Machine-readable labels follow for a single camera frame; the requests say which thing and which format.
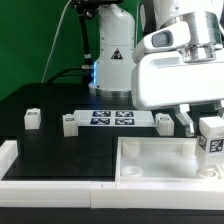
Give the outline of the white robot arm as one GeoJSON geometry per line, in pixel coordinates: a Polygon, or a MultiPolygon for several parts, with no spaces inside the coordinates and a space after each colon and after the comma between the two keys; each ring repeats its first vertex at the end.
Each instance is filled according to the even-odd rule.
{"type": "Polygon", "coordinates": [[[213,102],[220,108],[224,102],[223,9],[224,0],[147,0],[141,14],[150,30],[135,43],[133,17],[103,4],[90,91],[131,96],[139,110],[173,107],[192,136],[189,107],[213,102]]]}

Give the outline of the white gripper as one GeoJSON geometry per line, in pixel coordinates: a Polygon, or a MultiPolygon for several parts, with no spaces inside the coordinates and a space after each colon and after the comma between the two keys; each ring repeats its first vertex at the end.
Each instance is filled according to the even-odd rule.
{"type": "MultiPolygon", "coordinates": [[[[175,116],[187,137],[195,135],[188,104],[224,99],[224,61],[187,64],[179,54],[145,56],[135,67],[131,79],[132,102],[138,110],[175,106],[175,116]]],[[[218,116],[224,118],[224,108],[218,116]]]]}

